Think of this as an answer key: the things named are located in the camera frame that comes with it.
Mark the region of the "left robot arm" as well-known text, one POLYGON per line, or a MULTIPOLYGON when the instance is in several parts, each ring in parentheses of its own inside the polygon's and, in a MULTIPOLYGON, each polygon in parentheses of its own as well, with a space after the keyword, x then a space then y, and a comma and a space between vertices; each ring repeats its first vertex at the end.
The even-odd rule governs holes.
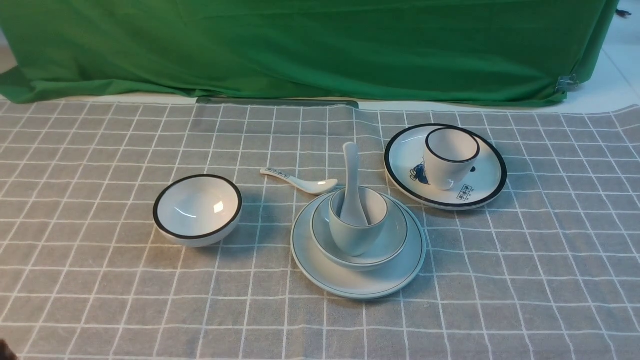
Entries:
POLYGON ((18 360, 18 356, 4 339, 0 340, 0 360, 18 360))

